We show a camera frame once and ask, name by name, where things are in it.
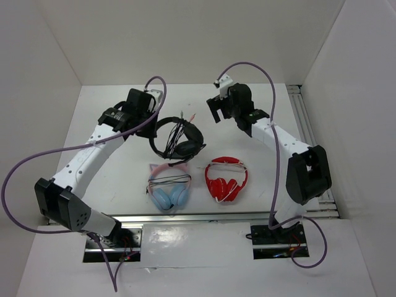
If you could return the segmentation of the black wired headphones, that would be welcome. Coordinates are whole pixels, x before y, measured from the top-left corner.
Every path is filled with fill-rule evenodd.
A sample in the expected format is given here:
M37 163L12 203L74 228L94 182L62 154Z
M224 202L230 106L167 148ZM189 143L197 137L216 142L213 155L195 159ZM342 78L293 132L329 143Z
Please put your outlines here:
M181 113L180 117L166 117L157 122L155 132L167 124L174 124L162 151L157 149L155 138L149 138L150 147L156 155L164 160L175 160L169 163L171 167L189 162L206 146L201 131L192 123L194 118L195 114L186 120Z

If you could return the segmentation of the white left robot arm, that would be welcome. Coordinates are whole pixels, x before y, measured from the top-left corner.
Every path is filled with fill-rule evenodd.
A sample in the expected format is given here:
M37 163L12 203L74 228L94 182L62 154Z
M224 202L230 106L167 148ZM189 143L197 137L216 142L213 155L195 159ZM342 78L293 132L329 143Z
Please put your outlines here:
M130 89L127 99L108 108L98 119L87 147L51 179L39 179L35 194L42 215L73 232L94 233L109 247L132 233L117 219L89 207L83 196L100 168L130 135L150 137L163 101L160 90Z

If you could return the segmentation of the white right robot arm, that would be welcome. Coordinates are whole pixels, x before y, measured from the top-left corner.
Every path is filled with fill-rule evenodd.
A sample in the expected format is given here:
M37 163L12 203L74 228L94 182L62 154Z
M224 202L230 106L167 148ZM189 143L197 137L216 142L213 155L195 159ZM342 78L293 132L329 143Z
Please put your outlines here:
M289 134L273 121L273 115L255 108L251 89L233 81L214 83L219 94L207 100L215 122L234 119L237 127L275 152L275 186L270 208L271 238L285 242L291 226L302 220L304 206L331 188L332 178L325 148L310 146ZM281 160L287 160L285 188L288 199L276 208Z

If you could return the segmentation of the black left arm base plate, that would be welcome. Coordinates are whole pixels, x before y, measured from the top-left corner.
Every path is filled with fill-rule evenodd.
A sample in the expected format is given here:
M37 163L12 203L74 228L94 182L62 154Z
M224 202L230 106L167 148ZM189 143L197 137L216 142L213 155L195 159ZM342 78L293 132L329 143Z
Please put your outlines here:
M126 256L128 256L126 262L140 262L143 225L129 224L126 228L132 233L132 237L128 240L123 239L121 243L112 243L101 236L98 237L110 263L119 262ZM99 245L88 237L82 262L103 263L104 261Z

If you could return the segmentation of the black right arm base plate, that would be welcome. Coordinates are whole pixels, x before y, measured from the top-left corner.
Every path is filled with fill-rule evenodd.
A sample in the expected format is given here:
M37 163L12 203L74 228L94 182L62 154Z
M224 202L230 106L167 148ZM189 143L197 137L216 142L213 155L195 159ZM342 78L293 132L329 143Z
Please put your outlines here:
M251 232L245 237L252 243L255 260L290 258L293 252L295 257L309 256L302 224L276 230L270 230L267 225L252 225Z

